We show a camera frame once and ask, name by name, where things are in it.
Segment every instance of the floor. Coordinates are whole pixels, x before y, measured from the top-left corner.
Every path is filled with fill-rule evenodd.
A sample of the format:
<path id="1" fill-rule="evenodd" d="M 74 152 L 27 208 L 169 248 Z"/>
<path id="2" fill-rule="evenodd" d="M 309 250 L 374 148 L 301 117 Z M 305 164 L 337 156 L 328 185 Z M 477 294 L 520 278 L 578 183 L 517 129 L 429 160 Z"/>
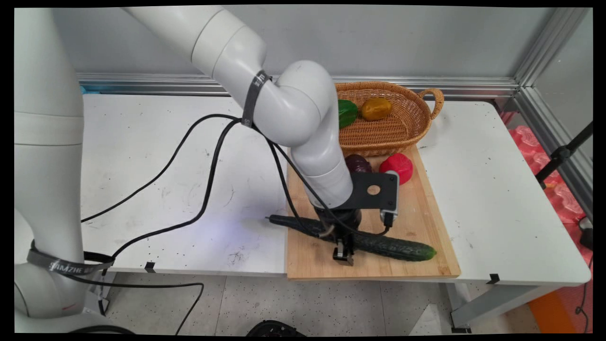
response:
<path id="1" fill-rule="evenodd" d="M 306 336 L 451 334 L 450 302 L 438 283 L 323 281 L 285 278 L 120 273 L 115 283 L 204 283 L 180 335 L 244 336 L 263 320 L 278 320 Z M 470 285 L 472 295 L 489 286 Z M 112 288 L 107 315 L 138 334 L 174 334 L 199 287 Z M 527 305 L 472 325 L 473 334 L 539 333 Z"/>

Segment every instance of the wooden cutting board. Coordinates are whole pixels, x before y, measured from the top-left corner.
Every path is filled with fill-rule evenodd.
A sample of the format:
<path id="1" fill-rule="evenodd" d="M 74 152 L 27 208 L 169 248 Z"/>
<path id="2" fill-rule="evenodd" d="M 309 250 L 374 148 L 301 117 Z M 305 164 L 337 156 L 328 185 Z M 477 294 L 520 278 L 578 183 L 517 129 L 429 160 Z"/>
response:
<path id="1" fill-rule="evenodd" d="M 416 146 L 403 153 L 414 164 L 412 178 L 400 186 L 398 218 L 386 236 L 418 241 L 431 245 L 438 253 L 424 262 L 406 262 L 356 251 L 354 266 L 343 266 L 332 259 L 335 244 L 288 230 L 287 277 L 292 280 L 314 279 L 440 279 L 461 274 L 450 238 L 444 227 L 438 204 L 433 196 L 425 167 Z M 388 156 L 369 157 L 377 172 Z M 303 182 L 288 167 L 288 189 L 301 217 L 317 219 Z M 383 231 L 378 209 L 362 210 L 359 229 L 378 233 Z"/>

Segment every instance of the black tripod stand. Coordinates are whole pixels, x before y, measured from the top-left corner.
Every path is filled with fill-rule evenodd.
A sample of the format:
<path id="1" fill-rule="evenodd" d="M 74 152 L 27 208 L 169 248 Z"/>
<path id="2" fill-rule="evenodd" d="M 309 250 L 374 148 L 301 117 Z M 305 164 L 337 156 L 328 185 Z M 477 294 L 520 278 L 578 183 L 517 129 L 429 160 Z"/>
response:
<path id="1" fill-rule="evenodd" d="M 537 174 L 536 179 L 541 184 L 541 187 L 545 189 L 545 179 L 553 173 L 559 166 L 561 166 L 566 160 L 568 160 L 574 152 L 582 145 L 587 139 L 593 135 L 593 121 L 583 129 L 579 135 L 576 135 L 570 143 L 565 146 L 560 146 L 551 153 L 551 161 L 543 167 Z"/>
<path id="2" fill-rule="evenodd" d="M 565 146 L 560 146 L 551 153 L 551 161 L 543 167 L 537 174 L 536 179 L 541 184 L 541 187 L 545 189 L 545 179 L 553 173 L 560 165 L 568 160 L 577 148 L 582 145 L 587 139 L 593 134 L 593 121 L 583 129 L 579 135 L 576 135 L 570 143 Z M 581 228 L 581 245 L 586 248 L 593 250 L 593 227 Z"/>

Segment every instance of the robotic arm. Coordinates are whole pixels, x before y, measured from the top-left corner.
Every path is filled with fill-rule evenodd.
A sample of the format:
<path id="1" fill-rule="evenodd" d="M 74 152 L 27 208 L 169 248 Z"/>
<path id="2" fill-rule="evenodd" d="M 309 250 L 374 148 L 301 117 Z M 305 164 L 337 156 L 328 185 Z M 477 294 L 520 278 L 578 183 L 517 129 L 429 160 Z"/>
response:
<path id="1" fill-rule="evenodd" d="M 124 10 L 221 84 L 267 138 L 290 147 L 294 164 L 322 201 L 357 227 L 359 208 L 371 207 L 351 203 L 356 187 L 339 147 L 336 89 L 322 66 L 294 62 L 273 84 L 262 69 L 265 42 L 221 6 Z M 14 86 L 15 228 L 30 228 L 40 252 L 83 263 L 82 96 L 48 8 L 15 9 Z M 48 269 L 15 265 L 15 330 L 65 332 L 111 324 L 103 316 L 80 314 L 85 290 Z"/>
<path id="2" fill-rule="evenodd" d="M 266 45 L 240 19 L 221 6 L 125 10 L 245 107 L 250 84 L 262 71 Z M 339 147 L 338 109 L 328 72 L 313 61 L 298 61 L 284 70 L 275 85 L 267 82 L 261 87 L 253 114 L 267 138 L 291 147 L 293 162 L 330 208 L 343 204 L 352 190 Z"/>

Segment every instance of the black cable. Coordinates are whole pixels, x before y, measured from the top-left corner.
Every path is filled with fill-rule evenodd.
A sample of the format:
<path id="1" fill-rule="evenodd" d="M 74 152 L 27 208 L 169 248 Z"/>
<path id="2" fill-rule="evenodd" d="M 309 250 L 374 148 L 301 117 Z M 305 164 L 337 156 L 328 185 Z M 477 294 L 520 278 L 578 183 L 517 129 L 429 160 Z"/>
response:
<path id="1" fill-rule="evenodd" d="M 593 264 L 593 254 L 591 255 L 591 259 L 589 260 L 589 269 L 591 269 L 591 265 Z M 585 311 L 583 310 L 583 306 L 585 305 L 585 296 L 587 296 L 587 283 L 583 284 L 583 299 L 581 300 L 581 305 L 576 307 L 576 309 L 574 310 L 574 313 L 576 315 L 583 313 L 583 316 L 585 316 L 585 331 L 583 332 L 583 334 L 587 333 L 587 329 L 589 328 L 589 317 L 587 316 L 587 313 L 585 313 Z"/>
<path id="2" fill-rule="evenodd" d="M 284 178 L 284 173 L 282 172 L 282 166 L 280 165 L 280 159 L 278 159 L 278 154 L 276 153 L 276 149 L 273 146 L 273 142 L 271 142 L 267 137 L 265 138 L 265 140 L 267 141 L 267 144 L 269 145 L 269 149 L 271 149 L 271 154 L 273 155 L 273 159 L 276 162 L 276 167 L 278 168 L 278 174 L 280 175 L 280 181 L 282 182 L 282 188 L 284 188 L 284 194 L 286 195 L 286 201 L 288 202 L 288 205 L 290 206 L 290 210 L 292 211 L 293 215 L 295 216 L 295 219 L 297 219 L 297 222 L 299 223 L 299 225 L 301 226 L 301 228 L 304 231 L 307 231 L 312 236 L 319 238 L 317 233 L 308 229 L 307 226 L 305 224 L 303 224 L 303 222 L 301 221 L 301 218 L 299 217 L 299 213 L 297 213 L 297 210 L 295 209 L 295 206 L 293 204 L 293 200 L 290 198 L 290 193 L 288 191 L 288 185 L 286 184 L 286 179 Z"/>
<path id="3" fill-rule="evenodd" d="M 113 258 L 116 258 L 122 251 L 124 251 L 127 247 L 129 247 L 130 245 L 136 243 L 137 241 L 143 240 L 145 238 L 149 238 L 152 237 L 154 235 L 158 235 L 158 234 L 162 234 L 168 231 L 172 231 L 174 229 L 178 229 L 178 228 L 182 228 L 184 226 L 188 226 L 196 221 L 198 221 L 200 219 L 200 217 L 202 216 L 202 214 L 204 214 L 204 212 L 206 211 L 206 207 L 208 205 L 208 199 L 210 198 L 210 191 L 212 189 L 212 185 L 213 185 L 213 181 L 214 181 L 214 177 L 215 177 L 215 170 L 216 170 L 216 166 L 217 166 L 217 162 L 219 160 L 219 152 L 221 151 L 221 146 L 223 145 L 223 140 L 225 139 L 225 136 L 227 135 L 227 133 L 229 132 L 229 130 L 235 125 L 238 124 L 242 121 L 241 118 L 236 118 L 234 116 L 230 116 L 230 115 L 223 115 L 223 114 L 212 114 L 212 115 L 208 115 L 205 116 L 199 120 L 197 120 L 187 131 L 187 133 L 185 134 L 185 136 L 183 137 L 183 139 L 181 139 L 181 142 L 179 143 L 179 145 L 177 146 L 177 149 L 175 150 L 175 152 L 173 153 L 172 157 L 170 158 L 170 160 L 168 161 L 168 163 L 166 164 L 166 166 L 164 166 L 164 168 L 160 171 L 160 173 L 158 173 L 151 181 L 149 181 L 147 184 L 143 185 L 142 187 L 140 187 L 139 189 L 137 189 L 136 191 L 134 191 L 132 194 L 130 194 L 128 197 L 124 198 L 123 200 L 121 200 L 119 203 L 114 204 L 113 206 L 95 214 L 92 215 L 88 218 L 83 219 L 81 222 L 85 222 L 88 220 L 91 220 L 93 218 L 96 218 L 102 214 L 105 214 L 109 211 L 111 211 L 112 209 L 120 206 L 121 204 L 125 203 L 126 201 L 128 201 L 129 199 L 131 199 L 132 197 L 134 197 L 137 193 L 139 193 L 140 191 L 142 191 L 143 189 L 145 189 L 146 187 L 148 187 L 149 185 L 151 185 L 154 181 L 156 181 L 167 169 L 168 167 L 172 164 L 173 160 L 175 159 L 177 153 L 179 152 L 179 150 L 181 149 L 181 146 L 185 143 L 187 137 L 191 134 L 192 130 L 201 122 L 203 122 L 204 120 L 208 119 L 208 118 L 213 118 L 213 117 L 221 117 L 221 118 L 228 118 L 231 119 L 232 121 L 230 123 L 227 124 L 227 126 L 225 127 L 225 129 L 221 132 L 221 135 L 219 136 L 219 139 L 217 141 L 217 145 L 215 147 L 215 152 L 213 154 L 213 160 L 211 162 L 210 165 L 210 173 L 208 175 L 208 182 L 207 182 L 207 187 L 206 187 L 206 193 L 204 195 L 204 202 L 202 204 L 202 208 L 200 210 L 200 212 L 198 212 L 198 214 L 193 217 L 192 219 L 185 221 L 183 223 L 177 224 L 177 225 L 173 225 L 170 226 L 168 228 L 164 228 L 164 229 L 160 229 L 154 232 L 150 232 L 144 235 L 140 235 L 130 241 L 128 241 L 127 243 L 125 243 L 124 245 L 122 245 L 116 252 L 114 252 L 114 254 L 112 255 Z M 261 133 L 256 127 L 254 127 L 254 130 L 257 131 L 259 134 L 261 134 L 263 137 L 265 137 L 265 135 L 263 135 L 263 133 Z M 363 236 L 367 236 L 367 237 L 379 237 L 382 235 L 385 235 L 388 231 L 389 231 L 389 227 L 386 226 L 385 229 L 383 230 L 383 232 L 378 233 L 378 234 L 372 234 L 372 233 L 368 233 L 368 232 L 364 232 L 364 231 L 359 231 L 356 229 L 351 228 L 350 226 L 346 225 L 345 223 L 343 223 L 340 219 L 338 219 L 337 216 L 335 216 L 335 214 L 332 212 L 331 209 L 328 208 L 328 206 L 324 203 L 324 201 L 322 199 L 320 199 L 320 197 L 317 195 L 317 193 L 311 188 L 311 186 L 307 183 L 307 181 L 305 180 L 305 178 L 303 178 L 303 176 L 301 175 L 301 173 L 299 172 L 299 170 L 297 169 L 297 167 L 293 164 L 292 160 L 288 157 L 288 155 L 282 150 L 282 148 L 270 141 L 267 137 L 265 137 L 265 140 L 267 141 L 268 145 L 270 146 L 270 150 L 274 156 L 274 160 L 276 162 L 276 167 L 278 168 L 278 174 L 280 176 L 280 180 L 282 182 L 282 188 L 284 189 L 284 194 L 287 198 L 288 201 L 288 205 L 290 206 L 290 209 L 293 212 L 293 215 L 295 216 L 295 218 L 297 219 L 297 222 L 299 223 L 299 225 L 301 225 L 301 227 L 305 230 L 308 230 L 307 227 L 301 222 L 299 214 L 297 212 L 297 210 L 295 209 L 295 206 L 292 202 L 292 199 L 290 197 L 290 193 L 288 191 L 288 186 L 286 184 L 286 180 L 284 178 L 284 174 L 282 172 L 282 167 L 280 165 L 280 162 L 278 160 L 278 156 L 276 154 L 275 148 L 277 147 L 278 150 L 280 151 L 280 153 L 282 154 L 282 156 L 288 161 L 288 163 L 290 164 L 290 166 L 295 170 L 297 176 L 301 179 L 301 181 L 303 182 L 303 184 L 310 190 L 310 192 L 316 197 L 316 199 L 318 200 L 318 202 L 320 202 L 320 204 L 324 207 L 325 210 L 328 211 L 328 213 L 333 217 L 333 219 L 335 219 L 335 221 L 343 226 L 344 228 L 346 228 L 347 230 L 349 230 L 351 233 L 354 234 L 358 234 L 358 235 L 363 235 Z M 102 278 L 105 277 L 105 274 L 107 273 L 107 269 L 103 270 L 102 272 Z M 101 290 L 103 289 L 103 285 L 104 282 L 95 282 L 97 283 L 100 287 Z M 105 315 L 105 311 L 103 309 L 103 304 L 102 301 L 99 300 L 99 310 L 101 312 L 101 314 L 104 316 Z"/>
<path id="4" fill-rule="evenodd" d="M 182 139 L 182 140 L 181 140 L 181 142 L 179 143 L 179 146 L 178 146 L 178 147 L 177 147 L 177 149 L 175 150 L 175 152 L 174 152 L 173 156 L 171 157 L 171 159 L 170 159 L 170 161 L 168 162 L 168 164 L 166 165 L 166 167 L 165 167 L 165 168 L 164 168 L 164 169 L 163 169 L 163 170 L 162 170 L 162 171 L 161 171 L 161 172 L 160 172 L 160 173 L 159 173 L 157 176 L 155 176 L 155 177 L 154 177 L 154 179 L 152 180 L 152 182 L 153 182 L 153 181 L 155 181 L 156 179 L 158 179 L 158 178 L 159 178 L 159 177 L 160 177 L 160 176 L 161 176 L 161 175 L 164 173 L 164 171 L 166 171 L 166 169 L 167 169 L 167 168 L 170 166 L 170 164 L 172 163 L 172 161 L 175 159 L 175 156 L 176 156 L 177 152 L 179 151 L 179 149 L 181 148 L 181 146 L 183 145 L 183 143 L 185 142 L 185 140 L 187 139 L 187 137 L 188 137 L 188 136 L 189 136 L 189 134 L 191 133 L 192 129 L 193 129 L 193 128 L 194 128 L 196 125 L 198 125 L 200 122 L 204 121 L 206 118 L 209 118 L 209 117 L 211 117 L 211 116 L 212 116 L 212 117 L 223 117 L 223 118 L 229 118 L 229 119 L 231 119 L 232 121 L 231 121 L 231 122 L 229 122 L 229 123 L 227 124 L 227 126 L 226 126 L 226 127 L 223 129 L 223 131 L 221 132 L 221 135 L 219 136 L 219 139 L 217 140 L 217 145 L 216 145 L 216 147 L 215 147 L 215 152 L 214 152 L 214 154 L 213 154 L 213 160 L 212 160 L 212 162 L 211 162 L 211 164 L 210 164 L 210 173 L 209 173 L 209 175 L 208 175 L 208 182 L 207 182 L 207 185 L 206 185 L 206 193 L 205 193 L 205 195 L 204 195 L 204 202 L 203 202 L 203 204 L 202 204 L 202 208 L 200 209 L 200 212 L 198 212 L 198 214 L 197 214 L 195 217 L 193 217 L 192 219 L 190 219 L 190 220 L 188 220 L 188 221 L 185 221 L 185 222 L 180 223 L 180 224 L 177 224 L 177 225 L 170 226 L 169 228 L 164 228 L 164 229 L 160 229 L 160 230 L 157 230 L 157 231 L 153 231 L 153 232 L 150 232 L 150 233 L 147 233 L 147 234 L 144 234 L 144 235 L 140 235 L 140 236 L 138 236 L 138 237 L 136 237 L 136 238 L 134 238 L 134 239 L 132 239 L 132 240 L 128 241 L 127 243 L 125 243 L 124 245 L 122 245 L 122 246 L 121 246 L 121 247 L 120 247 L 120 248 L 119 248 L 119 249 L 118 249 L 116 252 L 114 252 L 114 254 L 112 255 L 112 258 L 116 258 L 116 257 L 117 257 L 117 256 L 118 256 L 118 255 L 119 255 L 119 254 L 120 254 L 122 251 L 124 251 L 124 249 L 126 249 L 126 248 L 127 248 L 127 247 L 129 247 L 130 245 L 132 245 L 132 244 L 136 243 L 137 241 L 140 241 L 140 240 L 145 239 L 145 238 L 152 237 L 152 236 L 154 236 L 154 235 L 158 235 L 158 234 L 162 234 L 162 233 L 165 233 L 165 232 L 168 232 L 168 231 L 172 231 L 172 230 L 174 230 L 174 229 L 182 228 L 182 227 L 184 227 L 184 226 L 188 226 L 188 225 L 190 225 L 190 224 L 192 224 L 192 223 L 196 222 L 198 219 L 200 219 L 200 217 L 202 216 L 202 214 L 204 214 L 204 212 L 206 211 L 206 207 L 207 207 L 207 205 L 208 205 L 208 199 L 209 199 L 209 197 L 210 197 L 210 191 L 211 191 L 211 189 L 212 189 L 212 187 L 213 187 L 213 181 L 214 181 L 214 179 L 215 179 L 215 169 L 216 169 L 216 167 L 217 167 L 217 162 L 219 161 L 219 153 L 220 153 L 220 151 L 221 151 L 221 146 L 223 145 L 223 141 L 225 140 L 225 136 L 227 136 L 227 133 L 229 132 L 229 130 L 230 130 L 230 129 L 231 129 L 233 126 L 234 126 L 234 125 L 238 124 L 238 123 L 241 121 L 241 119 L 240 119 L 240 118 L 236 118 L 236 117 L 229 116 L 229 115 L 214 114 L 214 115 L 205 116 L 205 117 L 201 118 L 200 120 L 197 120 L 197 121 L 194 123 L 194 125 L 192 125 L 192 127 L 191 127 L 191 128 L 189 128 L 189 130 L 187 131 L 187 133 L 185 134 L 185 136 L 183 137 L 183 139 Z M 110 210 L 114 209 L 115 207 L 118 207 L 120 204 L 123 204 L 125 201 L 127 201 L 127 200 L 128 200 L 128 199 L 130 199 L 130 198 L 132 198 L 132 197 L 133 197 L 135 194 L 137 194 L 139 191 L 143 190 L 143 188 L 145 188 L 145 187 L 149 186 L 149 184 L 150 184 L 150 183 L 145 184 L 143 187 L 140 187 L 140 188 L 139 188 L 137 191 L 135 191 L 134 193 L 132 193 L 131 195 L 129 195 L 129 196 L 126 198 L 126 199 L 124 199 L 124 200 L 122 200 L 121 202 L 119 202 L 118 204 L 116 204 L 116 205 L 114 205 L 114 206 L 112 206 L 112 207 L 110 207 L 110 208 L 108 208 L 108 209 L 106 209 L 106 210 L 104 210 L 104 211 L 102 211 L 102 212 L 100 212 L 100 213 L 98 213 L 98 214 L 94 215 L 93 217 L 98 217 L 99 215 L 102 215 L 102 214 L 104 214 L 104 213 L 106 213 L 106 212 L 108 212 L 108 211 L 110 211 Z M 107 269 L 104 269 L 104 270 L 101 272 L 101 277 L 102 277 L 102 279 L 103 279 L 103 278 L 105 278 L 106 273 L 107 273 Z M 103 290 L 103 285 L 104 285 L 104 282 L 98 282 L 98 283 L 99 283 L 100 289 L 101 289 L 101 291 L 102 291 L 102 290 Z M 105 309 L 103 308 L 103 304 L 102 304 L 102 300 L 101 300 L 101 299 L 99 299 L 99 300 L 98 300 L 98 305 L 99 305 L 99 311 L 100 311 L 100 313 L 101 313 L 103 316 L 105 316 Z"/>
<path id="5" fill-rule="evenodd" d="M 116 258 L 122 251 L 124 251 L 124 249 L 126 249 L 130 245 L 136 243 L 137 241 L 152 237 L 154 235 L 172 231 L 174 229 L 182 228 L 184 226 L 195 223 L 198 219 L 200 219 L 202 214 L 204 214 L 204 211 L 206 211 L 206 206 L 208 205 L 208 199 L 210 198 L 210 190 L 213 188 L 213 181 L 215 180 L 215 169 L 217 168 L 217 162 L 219 161 L 219 152 L 221 151 L 221 146 L 223 145 L 223 140 L 225 139 L 225 136 L 227 135 L 229 130 L 236 124 L 240 123 L 240 121 L 242 121 L 241 118 L 234 117 L 233 120 L 227 124 L 225 129 L 223 129 L 223 131 L 221 132 L 221 136 L 219 136 L 219 140 L 217 141 L 217 146 L 215 147 L 215 154 L 213 155 L 213 161 L 210 164 L 210 173 L 208 174 L 208 182 L 206 184 L 206 193 L 204 194 L 204 202 L 202 203 L 202 208 L 200 209 L 200 212 L 198 212 L 198 214 L 196 214 L 196 216 L 193 217 L 192 219 L 189 219 L 188 221 L 185 221 L 183 223 L 170 226 L 169 228 L 164 228 L 164 229 L 160 229 L 157 231 L 149 232 L 149 233 L 140 235 L 134 239 L 129 240 L 126 244 L 122 245 L 116 252 L 114 252 L 114 254 L 112 255 L 113 258 Z"/>
<path id="6" fill-rule="evenodd" d="M 89 326 L 70 331 L 70 333 L 116 333 L 116 334 L 134 334 L 130 330 L 118 326 L 98 325 Z"/>
<path id="7" fill-rule="evenodd" d="M 187 133 L 185 134 L 185 136 L 183 137 L 183 139 L 181 139 L 181 142 L 179 143 L 179 145 L 177 146 L 177 149 L 175 150 L 175 152 L 173 153 L 173 156 L 170 158 L 170 160 L 168 161 L 168 163 L 166 164 L 166 166 L 164 166 L 164 168 L 160 171 L 160 173 L 158 173 L 158 175 L 156 175 L 153 179 L 151 179 L 148 183 L 146 183 L 145 185 L 141 186 L 139 189 L 137 189 L 136 191 L 134 191 L 131 195 L 129 195 L 128 197 L 122 199 L 119 203 L 113 205 L 112 207 L 108 208 L 108 209 L 104 209 L 103 211 L 97 213 L 97 214 L 93 214 L 88 218 L 84 218 L 82 219 L 80 222 L 83 223 L 85 221 L 89 221 L 91 219 L 94 219 L 102 214 L 105 214 L 109 211 L 111 211 L 112 209 L 120 206 L 121 204 L 125 203 L 128 199 L 131 199 L 132 197 L 134 197 L 137 193 L 139 193 L 140 191 L 143 191 L 147 186 L 151 185 L 152 183 L 154 183 L 154 181 L 156 181 L 160 176 L 162 176 L 162 174 L 164 174 L 164 172 L 168 169 L 168 167 L 170 166 L 170 164 L 172 164 L 173 160 L 175 159 L 175 157 L 177 156 L 177 153 L 179 152 L 179 149 L 181 149 L 181 146 L 183 146 L 183 143 L 187 140 L 187 137 L 191 134 L 191 132 L 193 131 L 193 129 L 200 124 L 201 122 L 203 122 L 204 120 L 207 120 L 209 118 L 214 118 L 214 117 L 222 117 L 222 118 L 230 118 L 232 120 L 235 120 L 236 118 L 230 115 L 223 115 L 221 113 L 214 113 L 212 115 L 208 115 L 205 117 L 202 117 L 201 119 L 197 120 L 196 122 L 194 122 L 194 124 L 191 125 L 191 127 L 188 129 Z"/>
<path id="8" fill-rule="evenodd" d="M 191 308 L 189 309 L 189 311 L 187 311 L 187 314 L 185 315 L 185 317 L 183 318 L 183 321 L 181 321 L 181 324 L 179 325 L 179 328 L 177 329 L 177 332 L 175 333 L 175 335 L 179 334 L 179 331 L 181 330 L 181 327 L 183 327 L 183 323 L 185 323 L 185 320 L 187 320 L 187 317 L 189 316 L 189 314 L 191 313 L 191 311 L 193 310 L 193 307 L 196 306 L 196 303 L 200 300 L 200 297 L 202 296 L 202 292 L 204 291 L 204 284 L 203 283 L 186 283 L 186 284 L 167 284 L 167 285 L 139 285 L 139 284 L 115 284 L 115 283 L 103 283 L 103 282 L 97 282 L 94 280 L 87 280 L 87 279 L 83 279 L 80 277 L 76 277 L 73 275 L 63 275 L 69 279 L 72 279 L 74 281 L 77 282 L 81 282 L 81 283 L 86 283 L 86 284 L 92 284 L 92 285 L 107 285 L 107 286 L 115 286 L 117 288 L 140 288 L 140 289 L 165 289 L 165 288 L 183 288 L 186 286 L 194 286 L 194 285 L 199 285 L 200 288 L 200 293 L 198 294 L 198 297 L 196 298 L 196 300 L 193 302 L 193 304 L 191 305 Z"/>

